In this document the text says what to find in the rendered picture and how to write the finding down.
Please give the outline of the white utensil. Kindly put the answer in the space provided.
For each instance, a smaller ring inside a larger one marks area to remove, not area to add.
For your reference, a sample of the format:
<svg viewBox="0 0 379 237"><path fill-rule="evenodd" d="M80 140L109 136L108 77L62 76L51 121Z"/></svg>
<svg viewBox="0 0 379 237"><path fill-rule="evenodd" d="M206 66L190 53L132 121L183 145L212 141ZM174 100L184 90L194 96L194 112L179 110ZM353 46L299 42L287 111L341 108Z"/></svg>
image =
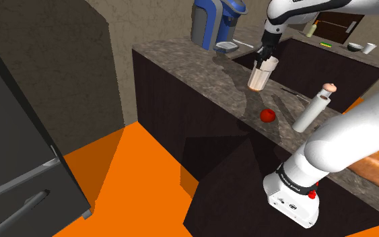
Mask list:
<svg viewBox="0 0 379 237"><path fill-rule="evenodd" d="M238 44L241 44L241 45L247 46L247 47L249 47L249 48L254 48L252 45L250 45L250 44L246 44L246 43L241 42L241 41L239 41L239 40L233 39L233 41L236 42L236 43L238 43Z"/></svg>

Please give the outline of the tall beige cup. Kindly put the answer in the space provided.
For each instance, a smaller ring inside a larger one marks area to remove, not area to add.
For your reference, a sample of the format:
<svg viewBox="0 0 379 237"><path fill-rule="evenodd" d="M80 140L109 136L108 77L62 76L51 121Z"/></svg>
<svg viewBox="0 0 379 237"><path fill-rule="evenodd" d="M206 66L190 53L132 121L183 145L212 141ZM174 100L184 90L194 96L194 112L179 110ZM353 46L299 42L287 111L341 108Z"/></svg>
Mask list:
<svg viewBox="0 0 379 237"><path fill-rule="evenodd" d="M250 74L247 86L256 92L263 90L278 62L279 60L274 56L261 63L254 61L254 68Z"/></svg>

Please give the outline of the yellow soap bottle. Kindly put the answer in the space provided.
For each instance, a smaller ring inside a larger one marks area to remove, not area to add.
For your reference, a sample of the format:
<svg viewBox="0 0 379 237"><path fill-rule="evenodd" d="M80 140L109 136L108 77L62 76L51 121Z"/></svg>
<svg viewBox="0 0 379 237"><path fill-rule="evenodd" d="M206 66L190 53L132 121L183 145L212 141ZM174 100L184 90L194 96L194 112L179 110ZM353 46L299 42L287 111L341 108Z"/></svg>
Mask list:
<svg viewBox="0 0 379 237"><path fill-rule="evenodd" d="M308 33L306 34L306 37L310 38L313 35L313 33L315 32L315 30L317 29L317 23L318 23L318 20L316 20L312 24L312 26L310 27Z"/></svg>

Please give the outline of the dark table knife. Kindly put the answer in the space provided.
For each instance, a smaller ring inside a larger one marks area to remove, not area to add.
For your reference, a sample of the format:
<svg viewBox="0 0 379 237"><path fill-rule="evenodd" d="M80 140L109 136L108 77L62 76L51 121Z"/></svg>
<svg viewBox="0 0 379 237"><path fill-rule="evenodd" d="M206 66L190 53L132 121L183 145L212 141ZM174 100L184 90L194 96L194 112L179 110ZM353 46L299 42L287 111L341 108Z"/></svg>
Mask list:
<svg viewBox="0 0 379 237"><path fill-rule="evenodd" d="M309 100L303 98L302 96L300 96L299 94L297 94L297 93L295 93L295 92L292 92L292 91L287 90L287 89L285 89L285 88L280 88L280 89L283 90L283 91L285 91L285 92L288 92L288 93L290 93L290 94L293 94L293 95L297 96L298 98L300 98L301 100L303 100L303 101L305 101L305 102L307 102L307 103L310 103Z"/></svg>

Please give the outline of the blue grey coffee machine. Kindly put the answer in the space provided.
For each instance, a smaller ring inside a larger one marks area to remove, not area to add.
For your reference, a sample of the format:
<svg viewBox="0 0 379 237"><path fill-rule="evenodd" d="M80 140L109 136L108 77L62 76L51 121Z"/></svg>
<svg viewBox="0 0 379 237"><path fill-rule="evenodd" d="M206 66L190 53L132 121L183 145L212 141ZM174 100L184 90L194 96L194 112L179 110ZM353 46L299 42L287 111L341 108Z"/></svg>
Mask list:
<svg viewBox="0 0 379 237"><path fill-rule="evenodd" d="M233 42L238 18L247 13L242 0L194 0L191 41L205 50L232 53L239 48Z"/></svg>

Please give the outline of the red apple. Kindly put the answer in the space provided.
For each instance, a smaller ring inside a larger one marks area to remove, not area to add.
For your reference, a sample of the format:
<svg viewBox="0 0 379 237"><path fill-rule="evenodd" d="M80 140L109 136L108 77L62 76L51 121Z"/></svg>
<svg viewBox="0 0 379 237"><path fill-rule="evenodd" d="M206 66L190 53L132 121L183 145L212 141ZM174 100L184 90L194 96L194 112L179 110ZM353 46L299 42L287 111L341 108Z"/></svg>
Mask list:
<svg viewBox="0 0 379 237"><path fill-rule="evenodd" d="M261 111L260 120L264 123L271 123L276 119L276 114L273 110L267 108Z"/></svg>

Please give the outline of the white paper towel roll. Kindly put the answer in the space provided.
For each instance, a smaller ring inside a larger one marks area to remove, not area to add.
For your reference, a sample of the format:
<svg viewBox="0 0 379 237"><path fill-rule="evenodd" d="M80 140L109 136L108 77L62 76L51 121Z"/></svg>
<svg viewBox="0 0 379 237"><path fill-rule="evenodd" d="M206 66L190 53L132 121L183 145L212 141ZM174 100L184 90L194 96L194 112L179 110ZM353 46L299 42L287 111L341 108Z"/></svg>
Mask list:
<svg viewBox="0 0 379 237"><path fill-rule="evenodd" d="M321 91L313 97L301 115L292 125L292 129L302 133L314 121L314 119L326 108L331 99L329 96L337 91L337 87L333 83L325 83Z"/></svg>

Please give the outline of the small white cup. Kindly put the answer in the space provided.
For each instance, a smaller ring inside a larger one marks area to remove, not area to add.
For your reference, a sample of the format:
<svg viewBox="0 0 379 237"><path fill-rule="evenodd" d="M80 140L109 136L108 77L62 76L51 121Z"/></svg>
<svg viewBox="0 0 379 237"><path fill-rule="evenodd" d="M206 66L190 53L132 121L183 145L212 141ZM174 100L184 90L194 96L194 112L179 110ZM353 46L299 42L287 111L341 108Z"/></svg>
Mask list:
<svg viewBox="0 0 379 237"><path fill-rule="evenodd" d="M373 44L373 43L370 43L368 42L364 47L363 49L361 50L363 54L369 54L370 52L372 52L375 48L377 47L376 44Z"/></svg>

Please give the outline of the dark brown kitchen cabinet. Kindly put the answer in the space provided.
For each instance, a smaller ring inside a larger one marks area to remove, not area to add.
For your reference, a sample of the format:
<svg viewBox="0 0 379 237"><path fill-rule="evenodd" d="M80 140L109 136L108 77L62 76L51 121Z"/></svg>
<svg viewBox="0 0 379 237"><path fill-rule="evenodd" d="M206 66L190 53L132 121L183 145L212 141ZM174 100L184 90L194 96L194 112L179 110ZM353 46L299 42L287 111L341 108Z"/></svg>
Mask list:
<svg viewBox="0 0 379 237"><path fill-rule="evenodd" d="M141 53L132 56L139 123L188 173L203 179L252 129Z"/></svg>

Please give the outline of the dark grey refrigerator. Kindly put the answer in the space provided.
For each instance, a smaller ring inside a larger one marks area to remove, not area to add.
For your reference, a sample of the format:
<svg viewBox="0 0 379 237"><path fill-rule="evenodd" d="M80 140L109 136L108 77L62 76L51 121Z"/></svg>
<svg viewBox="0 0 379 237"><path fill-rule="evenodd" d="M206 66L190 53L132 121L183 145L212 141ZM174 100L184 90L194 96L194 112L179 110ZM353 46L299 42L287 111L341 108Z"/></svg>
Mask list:
<svg viewBox="0 0 379 237"><path fill-rule="evenodd" d="M0 57L0 237L53 237L91 205Z"/></svg>

